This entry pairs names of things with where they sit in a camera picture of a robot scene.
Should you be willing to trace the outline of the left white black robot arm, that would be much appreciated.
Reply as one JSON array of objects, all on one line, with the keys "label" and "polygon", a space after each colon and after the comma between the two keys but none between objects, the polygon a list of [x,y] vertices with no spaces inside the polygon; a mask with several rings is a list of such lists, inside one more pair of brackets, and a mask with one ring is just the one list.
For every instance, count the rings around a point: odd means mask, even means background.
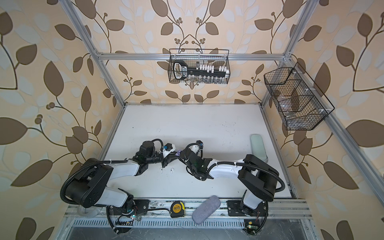
[{"label": "left white black robot arm", "polygon": [[[155,142],[161,143],[159,151]],[[111,180],[143,174],[150,164],[161,164],[165,168],[180,157],[175,145],[163,145],[160,139],[145,141],[132,158],[99,161],[88,159],[78,170],[70,174],[60,190],[61,200],[67,204],[84,208],[113,206],[121,208],[130,194],[125,190],[108,187]]]}]

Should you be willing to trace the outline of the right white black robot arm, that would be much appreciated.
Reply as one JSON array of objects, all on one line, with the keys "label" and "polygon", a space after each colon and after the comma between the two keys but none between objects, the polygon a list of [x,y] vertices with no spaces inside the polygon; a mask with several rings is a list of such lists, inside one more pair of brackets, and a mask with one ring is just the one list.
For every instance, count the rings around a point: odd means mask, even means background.
[{"label": "right white black robot arm", "polygon": [[203,158],[202,151],[202,143],[189,144],[180,152],[179,160],[199,181],[216,178],[239,180],[246,187],[242,197],[245,208],[255,210],[261,203],[272,202],[275,193],[286,188],[279,172],[252,154],[230,162]]}]

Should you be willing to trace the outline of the grey fabric glasses case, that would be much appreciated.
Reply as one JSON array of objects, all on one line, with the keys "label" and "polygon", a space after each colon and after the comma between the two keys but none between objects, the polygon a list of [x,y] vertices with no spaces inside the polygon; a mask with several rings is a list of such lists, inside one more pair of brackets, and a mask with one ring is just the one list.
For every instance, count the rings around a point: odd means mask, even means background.
[{"label": "grey fabric glasses case", "polygon": [[220,198],[211,196],[206,199],[199,207],[197,207],[193,214],[192,219],[195,224],[200,225],[207,220],[216,210],[221,206]]}]

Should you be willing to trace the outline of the green glasses case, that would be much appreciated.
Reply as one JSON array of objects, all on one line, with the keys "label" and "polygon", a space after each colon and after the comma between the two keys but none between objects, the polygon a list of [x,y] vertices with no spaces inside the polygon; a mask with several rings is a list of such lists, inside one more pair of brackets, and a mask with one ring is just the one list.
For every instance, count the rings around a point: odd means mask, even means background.
[{"label": "green glasses case", "polygon": [[251,149],[252,154],[263,161],[264,163],[268,162],[268,156],[266,153],[264,141],[261,135],[259,134],[253,134],[250,137],[251,140]]}]

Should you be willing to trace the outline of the yellow black tape measure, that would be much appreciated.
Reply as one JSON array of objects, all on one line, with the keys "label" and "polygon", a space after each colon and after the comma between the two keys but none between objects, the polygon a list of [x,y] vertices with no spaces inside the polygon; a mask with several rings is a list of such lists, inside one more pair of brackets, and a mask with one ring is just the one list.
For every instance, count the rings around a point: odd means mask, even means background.
[{"label": "yellow black tape measure", "polygon": [[186,215],[185,205],[182,201],[175,201],[171,205],[171,218],[182,218]]}]

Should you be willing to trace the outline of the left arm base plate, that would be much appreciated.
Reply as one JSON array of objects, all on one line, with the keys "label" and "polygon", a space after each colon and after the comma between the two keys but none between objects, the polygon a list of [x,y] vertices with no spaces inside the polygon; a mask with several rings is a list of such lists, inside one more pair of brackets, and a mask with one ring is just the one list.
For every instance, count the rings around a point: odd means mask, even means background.
[{"label": "left arm base plate", "polygon": [[132,216],[132,215],[141,215],[147,213],[149,209],[150,200],[148,199],[133,199],[127,200],[127,202],[122,207],[109,207],[110,212],[114,216]]}]

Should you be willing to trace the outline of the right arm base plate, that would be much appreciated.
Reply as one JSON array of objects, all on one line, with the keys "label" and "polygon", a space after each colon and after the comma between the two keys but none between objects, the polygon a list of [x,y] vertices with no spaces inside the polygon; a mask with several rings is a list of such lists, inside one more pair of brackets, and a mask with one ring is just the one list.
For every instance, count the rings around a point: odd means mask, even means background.
[{"label": "right arm base plate", "polygon": [[240,200],[228,200],[228,215],[230,217],[265,217],[268,215],[267,205],[265,201],[261,201],[255,209],[251,209]]}]

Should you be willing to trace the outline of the black socket holder rail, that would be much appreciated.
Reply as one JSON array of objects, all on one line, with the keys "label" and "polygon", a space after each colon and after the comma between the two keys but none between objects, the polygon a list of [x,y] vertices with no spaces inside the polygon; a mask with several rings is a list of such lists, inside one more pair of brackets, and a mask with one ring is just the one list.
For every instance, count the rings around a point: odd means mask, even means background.
[{"label": "black socket holder rail", "polygon": [[188,65],[183,60],[176,60],[170,68],[177,80],[223,80],[229,79],[231,72],[227,66],[218,66],[192,62]]}]

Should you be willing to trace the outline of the aluminium frame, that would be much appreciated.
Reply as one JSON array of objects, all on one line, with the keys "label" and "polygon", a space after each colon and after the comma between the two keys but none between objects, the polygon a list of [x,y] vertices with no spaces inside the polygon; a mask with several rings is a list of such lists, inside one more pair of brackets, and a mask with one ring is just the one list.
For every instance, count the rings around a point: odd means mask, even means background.
[{"label": "aluminium frame", "polygon": [[[148,104],[240,108],[262,103],[285,177],[308,202],[323,240],[384,237],[383,1],[71,1],[120,103],[138,103],[125,76],[154,91]],[[329,107],[311,131],[283,120],[264,74],[297,65]],[[361,165],[373,168],[370,174]]]}]

